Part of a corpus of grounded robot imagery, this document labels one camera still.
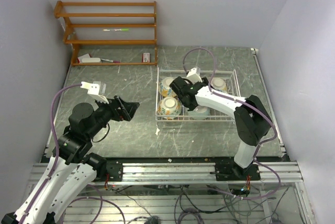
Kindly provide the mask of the blue yellow patterned bowl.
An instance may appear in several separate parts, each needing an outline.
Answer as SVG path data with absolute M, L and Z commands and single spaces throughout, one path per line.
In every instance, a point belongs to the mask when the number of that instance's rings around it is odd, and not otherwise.
M 159 93 L 163 97 L 176 97 L 176 93 L 170 88 L 170 84 L 174 81 L 172 77 L 165 77 L 159 85 Z

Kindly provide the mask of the orange leaf bird bowl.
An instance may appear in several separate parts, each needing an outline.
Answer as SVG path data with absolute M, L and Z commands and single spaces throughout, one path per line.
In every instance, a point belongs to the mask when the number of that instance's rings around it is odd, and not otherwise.
M 164 119 L 172 120 L 179 116 L 181 111 L 182 106 L 174 97 L 165 97 L 158 103 L 157 114 Z

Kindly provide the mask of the light teal glazed bowl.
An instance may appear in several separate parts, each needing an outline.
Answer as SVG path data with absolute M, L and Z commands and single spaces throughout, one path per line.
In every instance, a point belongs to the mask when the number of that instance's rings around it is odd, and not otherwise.
M 187 113 L 195 120 L 205 120 L 210 116 L 210 108 L 206 106 L 197 106 L 193 110 L 188 110 Z

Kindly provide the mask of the yellow sun teal bowl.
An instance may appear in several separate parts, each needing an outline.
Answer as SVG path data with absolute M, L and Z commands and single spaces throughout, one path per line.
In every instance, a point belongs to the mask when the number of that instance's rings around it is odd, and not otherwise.
M 211 80 L 211 86 L 217 91 L 228 93 L 228 86 L 224 79 L 221 79 L 219 77 L 214 77 Z

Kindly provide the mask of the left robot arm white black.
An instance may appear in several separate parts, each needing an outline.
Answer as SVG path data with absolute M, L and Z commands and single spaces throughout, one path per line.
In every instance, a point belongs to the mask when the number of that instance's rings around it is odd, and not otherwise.
M 107 161 L 89 153 L 92 140 L 108 123 L 130 121 L 139 102 L 126 102 L 119 96 L 79 103 L 69 117 L 69 125 L 57 140 L 49 164 L 33 192 L 15 212 L 6 214 L 2 223 L 57 223 L 74 197 L 93 180 L 102 180 Z

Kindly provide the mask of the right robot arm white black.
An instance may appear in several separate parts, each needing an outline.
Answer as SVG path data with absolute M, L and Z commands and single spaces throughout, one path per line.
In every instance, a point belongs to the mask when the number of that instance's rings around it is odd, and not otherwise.
M 179 76 L 171 82 L 170 88 L 189 110 L 204 106 L 234 119 L 241 142 L 230 172 L 235 179 L 244 179 L 249 174 L 249 166 L 256 157 L 262 138 L 271 128 L 275 129 L 260 99 L 255 95 L 244 98 L 220 92 L 212 88 L 206 78 L 192 83 Z

